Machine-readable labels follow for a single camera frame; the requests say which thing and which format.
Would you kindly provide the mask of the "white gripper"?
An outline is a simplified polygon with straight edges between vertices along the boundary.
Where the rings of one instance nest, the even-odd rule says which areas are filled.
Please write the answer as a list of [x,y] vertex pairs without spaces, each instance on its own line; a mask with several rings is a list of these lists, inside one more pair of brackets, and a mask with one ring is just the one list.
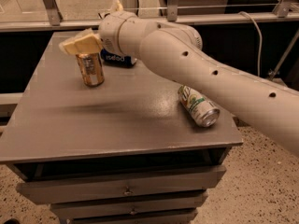
[[93,54],[102,49],[120,56],[136,56],[136,14],[123,11],[119,0],[113,0],[109,15],[101,21],[98,34],[92,28],[85,29],[59,44],[60,50],[68,55]]

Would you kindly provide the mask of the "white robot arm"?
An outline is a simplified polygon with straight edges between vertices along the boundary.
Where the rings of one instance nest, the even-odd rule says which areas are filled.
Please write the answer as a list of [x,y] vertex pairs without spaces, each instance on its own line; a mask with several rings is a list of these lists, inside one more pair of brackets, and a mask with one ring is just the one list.
[[299,92],[219,63],[197,47],[191,26],[140,19],[114,11],[60,44],[66,54],[101,48],[142,61],[154,74],[191,87],[227,109],[293,155],[299,156]]

